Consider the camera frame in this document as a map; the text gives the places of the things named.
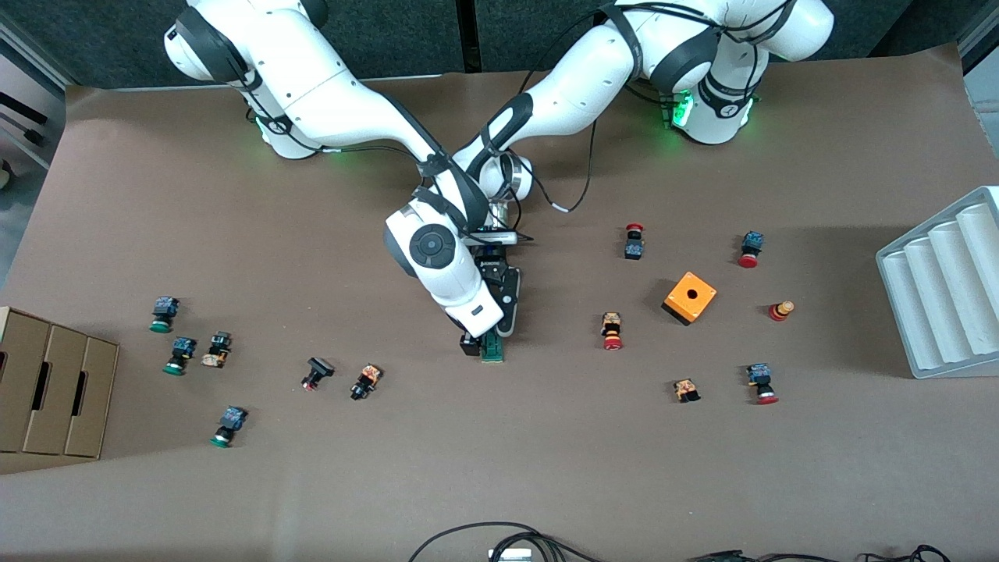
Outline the black selector switch orange block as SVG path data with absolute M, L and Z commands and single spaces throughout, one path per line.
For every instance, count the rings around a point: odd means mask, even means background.
M 379 381 L 382 380 L 384 371 L 374 364 L 368 364 L 361 369 L 361 374 L 354 386 L 350 389 L 350 398 L 353 400 L 363 400 L 375 391 Z

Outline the white side cabinet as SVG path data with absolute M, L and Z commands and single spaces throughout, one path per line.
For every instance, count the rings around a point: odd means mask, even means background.
M 0 13 L 0 157 L 18 172 L 49 170 L 66 125 L 65 76 Z

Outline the brown paper table cover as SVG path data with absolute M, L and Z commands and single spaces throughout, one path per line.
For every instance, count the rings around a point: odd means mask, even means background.
M 772 67 L 717 147 L 618 98 L 584 206 L 525 206 L 499 365 L 460 352 L 382 245 L 407 158 L 279 159 L 224 89 L 67 101 L 0 304 L 118 341 L 119 367 L 99 461 L 0 476 L 1 562 L 381 562 L 478 521 L 620 562 L 922 543 L 999 560 L 999 378 L 913 379 L 875 262 L 999 182 L 953 46 Z M 717 290 L 691 325 L 661 308 L 685 272 Z M 162 296 L 171 333 L 149 329 Z M 203 366 L 218 331 L 231 353 Z M 172 376 L 181 336 L 197 347 Z M 311 357 L 336 372 L 306 391 Z M 384 376 L 353 400 L 368 364 Z M 682 379 L 699 401 L 678 402 Z M 247 419 L 220 448 L 228 406 Z

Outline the beige black switch block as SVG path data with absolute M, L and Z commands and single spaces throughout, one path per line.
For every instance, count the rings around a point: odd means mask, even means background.
M 231 353 L 232 335 L 218 331 L 211 337 L 209 349 L 201 359 L 201 364 L 210 368 L 222 368 Z

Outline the orange button enclosure box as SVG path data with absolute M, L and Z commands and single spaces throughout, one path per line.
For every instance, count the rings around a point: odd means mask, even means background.
M 703 316 L 717 290 L 692 272 L 685 272 L 661 302 L 661 309 L 682 325 L 691 325 Z

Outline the grey ribbed plastic tray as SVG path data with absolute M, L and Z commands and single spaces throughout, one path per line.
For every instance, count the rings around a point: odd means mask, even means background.
M 999 186 L 981 186 L 876 253 L 915 379 L 999 378 Z

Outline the brown cardboard box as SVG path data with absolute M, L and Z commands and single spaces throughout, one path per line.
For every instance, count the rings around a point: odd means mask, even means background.
M 59 325 L 50 328 L 23 452 L 63 454 L 86 345 L 87 337 L 83 333 Z
M 0 307 L 0 453 L 21 451 L 51 324 Z
M 81 372 L 86 383 L 80 411 L 71 418 L 64 454 L 98 458 L 101 455 L 109 402 L 113 390 L 119 348 L 114 343 L 89 337 Z

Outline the green mushroom push button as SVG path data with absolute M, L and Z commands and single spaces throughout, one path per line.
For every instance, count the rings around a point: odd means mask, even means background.
M 152 311 L 153 320 L 149 329 L 154 333 L 171 333 L 172 323 L 177 316 L 180 302 L 171 296 L 162 296 L 154 302 Z
M 228 406 L 220 418 L 220 427 L 209 441 L 211 445 L 229 448 L 236 434 L 242 429 L 247 419 L 247 410 L 243 407 Z
M 188 337 L 177 337 L 172 342 L 170 358 L 165 363 L 162 371 L 172 376 L 183 376 L 187 370 L 188 362 L 195 355 L 197 341 Z

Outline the grey metal cabinet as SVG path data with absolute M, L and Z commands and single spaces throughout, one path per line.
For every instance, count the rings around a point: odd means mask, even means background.
M 972 106 L 999 112 L 999 2 L 974 16 L 960 35 L 958 50 Z

